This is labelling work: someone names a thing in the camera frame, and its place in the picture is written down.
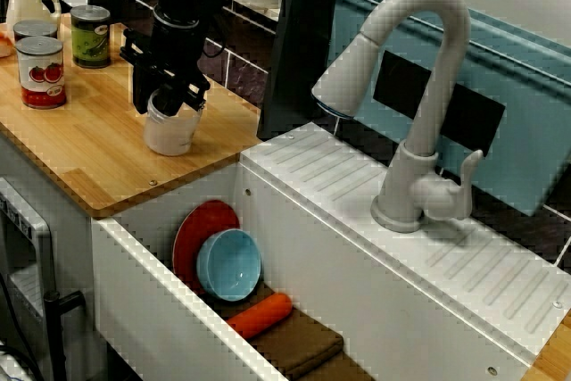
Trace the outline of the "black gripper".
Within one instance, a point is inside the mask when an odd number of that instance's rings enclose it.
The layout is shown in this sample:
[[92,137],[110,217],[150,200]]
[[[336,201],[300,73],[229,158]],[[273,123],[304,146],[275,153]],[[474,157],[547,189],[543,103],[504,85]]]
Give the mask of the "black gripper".
[[211,84],[197,65],[204,45],[199,29],[156,20],[149,36],[134,29],[123,35],[120,57],[133,66],[132,103],[138,113],[147,113],[148,105],[167,117],[175,116],[184,104],[194,110],[204,107]]

